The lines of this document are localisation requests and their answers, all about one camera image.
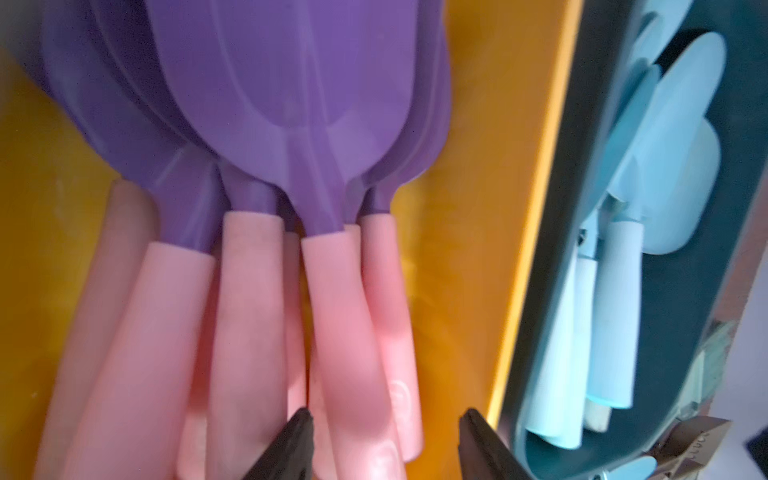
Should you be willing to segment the light blue shovel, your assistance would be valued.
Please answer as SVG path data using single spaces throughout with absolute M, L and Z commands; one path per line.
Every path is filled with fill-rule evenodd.
M 607 195 L 617 204 L 605 226 L 592 320 L 586 397 L 633 405 L 641 323 L 645 221 L 666 206 L 724 74 L 725 38 L 693 39 L 661 77 Z
M 692 239 L 711 197 L 720 166 L 719 136 L 704 117 L 666 206 L 645 221 L 644 254 L 667 255 L 682 249 Z
M 582 444 L 598 270 L 599 210 L 660 77 L 660 68 L 646 60 L 638 60 L 631 67 L 617 117 L 595 162 L 597 172 L 588 190 L 586 210 L 579 215 L 583 238 L 571 251 L 565 285 L 525 420 L 526 430 L 560 449 L 576 450 Z

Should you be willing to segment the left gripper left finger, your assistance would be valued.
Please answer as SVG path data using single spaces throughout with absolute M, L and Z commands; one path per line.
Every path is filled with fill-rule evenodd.
M 243 480 L 312 478 L 314 422 L 307 407 L 298 409 Z

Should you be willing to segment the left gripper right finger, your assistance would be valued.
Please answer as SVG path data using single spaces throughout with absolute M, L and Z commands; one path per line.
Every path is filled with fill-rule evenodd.
M 464 480 L 530 480 L 480 412 L 469 408 L 459 420 L 459 460 Z

